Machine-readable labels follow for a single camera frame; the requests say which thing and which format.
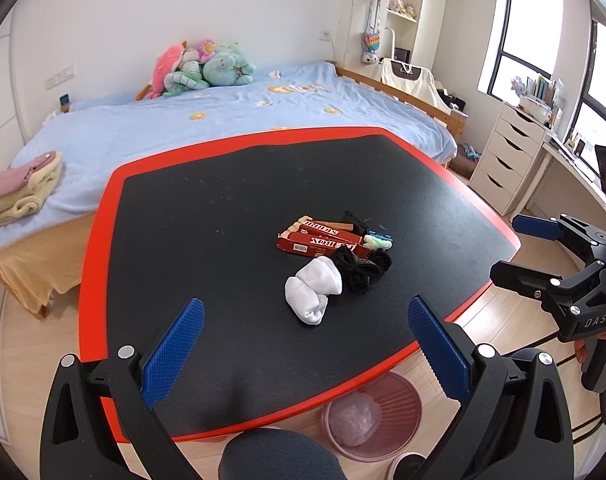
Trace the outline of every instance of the silver screw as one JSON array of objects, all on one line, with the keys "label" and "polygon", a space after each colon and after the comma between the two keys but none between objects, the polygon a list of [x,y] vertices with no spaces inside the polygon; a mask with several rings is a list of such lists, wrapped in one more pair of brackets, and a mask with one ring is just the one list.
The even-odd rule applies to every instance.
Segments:
[{"label": "silver screw", "polygon": [[546,352],[541,352],[538,354],[538,360],[542,362],[544,365],[550,365],[554,362],[552,356]]},{"label": "silver screw", "polygon": [[72,354],[64,355],[63,359],[61,359],[61,366],[64,368],[72,366],[73,364],[74,364],[74,355],[72,355]]},{"label": "silver screw", "polygon": [[487,359],[491,359],[496,355],[496,350],[494,350],[493,346],[484,344],[478,346],[478,353]]},{"label": "silver screw", "polygon": [[118,355],[121,359],[129,359],[134,355],[134,346],[122,346],[121,348],[119,348]]}]

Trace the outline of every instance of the wooden bed rail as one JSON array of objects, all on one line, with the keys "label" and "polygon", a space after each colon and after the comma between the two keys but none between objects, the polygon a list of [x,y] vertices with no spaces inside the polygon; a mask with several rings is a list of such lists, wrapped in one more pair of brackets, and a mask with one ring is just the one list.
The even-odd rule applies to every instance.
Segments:
[{"label": "wooden bed rail", "polygon": [[376,81],[367,76],[358,74],[356,72],[351,72],[350,70],[346,70],[344,68],[336,67],[336,75],[339,77],[346,77],[347,79],[352,79],[356,83],[364,84],[376,90],[377,92],[383,92],[387,95],[397,98],[399,101],[403,103],[407,103],[412,105],[419,110],[424,111],[430,117],[445,123],[448,129],[448,132],[454,137],[454,140],[458,142],[458,138],[463,133],[463,128],[465,126],[465,121],[467,121],[467,115],[459,110],[452,110],[451,113],[444,112],[443,110],[439,110],[435,106],[432,106],[425,101],[421,101],[418,97],[414,97],[410,94],[406,94],[403,91],[400,91],[398,88],[394,88],[392,86],[381,83],[381,81]]}]

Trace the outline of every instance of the window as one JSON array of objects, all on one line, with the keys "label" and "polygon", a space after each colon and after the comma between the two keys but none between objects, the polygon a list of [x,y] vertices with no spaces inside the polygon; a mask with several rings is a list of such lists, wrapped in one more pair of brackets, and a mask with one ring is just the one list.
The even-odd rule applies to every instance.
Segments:
[{"label": "window", "polygon": [[563,23],[563,0],[507,0],[500,45],[488,94],[512,105],[516,76],[525,82],[539,74],[551,78]]},{"label": "window", "polygon": [[606,27],[592,22],[592,46],[582,97],[574,122],[569,129],[571,136],[585,141],[580,158],[598,174],[594,146],[606,146]]}]

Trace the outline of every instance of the red box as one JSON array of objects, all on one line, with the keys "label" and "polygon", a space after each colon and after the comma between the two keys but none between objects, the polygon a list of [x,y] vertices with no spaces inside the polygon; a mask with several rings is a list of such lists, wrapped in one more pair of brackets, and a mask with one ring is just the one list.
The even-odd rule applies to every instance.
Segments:
[{"label": "red box", "polygon": [[301,233],[337,238],[338,240],[342,240],[349,244],[360,244],[363,241],[360,236],[355,235],[354,233],[349,233],[347,231],[342,231],[341,229],[335,229],[333,227],[321,224],[309,216],[299,218],[299,221],[296,222],[294,226],[297,224],[300,224],[298,231]]},{"label": "red box", "polygon": [[337,238],[322,237],[321,235],[311,235],[291,230],[280,234],[276,243],[276,246],[283,251],[304,254],[310,258],[330,256],[330,254],[343,245],[354,251],[354,254],[360,258],[367,258],[370,253],[369,249],[362,245],[349,244]]}]

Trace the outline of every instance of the red table edge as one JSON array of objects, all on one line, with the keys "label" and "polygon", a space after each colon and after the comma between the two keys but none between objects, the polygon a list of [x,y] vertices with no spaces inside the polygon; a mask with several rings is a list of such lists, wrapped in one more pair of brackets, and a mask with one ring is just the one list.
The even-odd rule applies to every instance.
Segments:
[{"label": "red table edge", "polygon": [[[236,152],[253,146],[298,144],[301,142],[314,142],[319,140],[354,139],[356,137],[369,135],[383,135],[411,155],[415,156],[430,168],[430,170],[453,186],[468,202],[474,205],[508,239],[508,241],[512,243],[514,246],[514,253],[520,248],[518,237],[490,208],[490,206],[483,202],[483,200],[472,192],[472,190],[468,189],[459,179],[445,170],[445,168],[432,160],[429,156],[383,128],[372,126],[302,128],[299,130],[263,132],[237,137],[227,137],[225,139],[210,140],[200,144],[193,144],[192,146],[177,148],[176,150],[158,153],[157,155],[151,155],[124,164],[117,168],[110,177],[96,211],[96,216],[94,217],[83,264],[82,286],[78,303],[78,338],[81,361],[97,361],[107,357],[107,275],[110,262],[112,234],[114,230],[114,219],[116,218],[123,183],[126,178],[147,171],[160,170],[161,168],[166,168],[168,166],[182,164],[184,162]],[[490,281],[485,283],[474,295],[465,301],[464,304],[446,317],[446,320],[453,321],[463,314],[490,285]],[[241,422],[240,424],[234,424],[226,428],[174,437],[174,440],[176,442],[182,442],[252,430],[261,426],[273,424],[284,418],[307,412],[308,410],[321,406],[330,400],[336,399],[336,397],[373,380],[399,364],[403,359],[409,357],[416,352],[417,349],[419,349],[419,346],[415,341],[356,377],[353,377],[322,394],[299,402],[288,408],[278,410],[277,412],[253,420]],[[129,442],[121,431],[113,400],[104,398],[102,399],[102,402],[110,427],[112,428],[112,433],[117,442]]]}]

